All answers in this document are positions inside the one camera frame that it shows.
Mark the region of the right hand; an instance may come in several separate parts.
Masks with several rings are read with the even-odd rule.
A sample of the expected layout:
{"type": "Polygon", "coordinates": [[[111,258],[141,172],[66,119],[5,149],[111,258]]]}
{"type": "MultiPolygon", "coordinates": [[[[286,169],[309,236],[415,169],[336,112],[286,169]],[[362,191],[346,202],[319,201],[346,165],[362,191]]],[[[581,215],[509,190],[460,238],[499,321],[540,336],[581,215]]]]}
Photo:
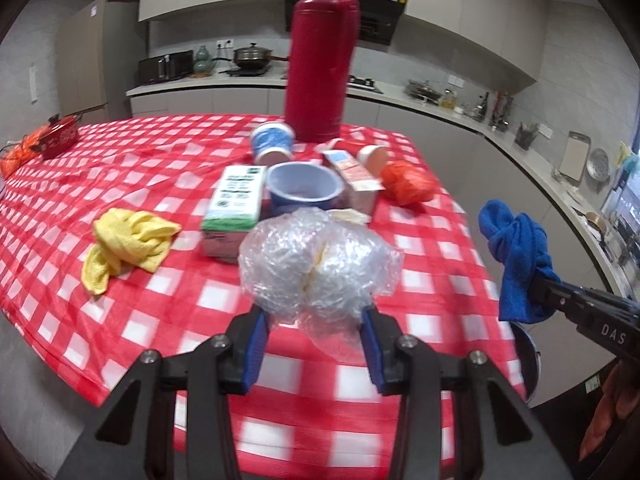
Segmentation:
{"type": "Polygon", "coordinates": [[[626,363],[620,361],[603,385],[603,396],[580,445],[579,460],[584,460],[602,444],[615,419],[626,419],[638,404],[639,387],[630,378],[626,363]]]}

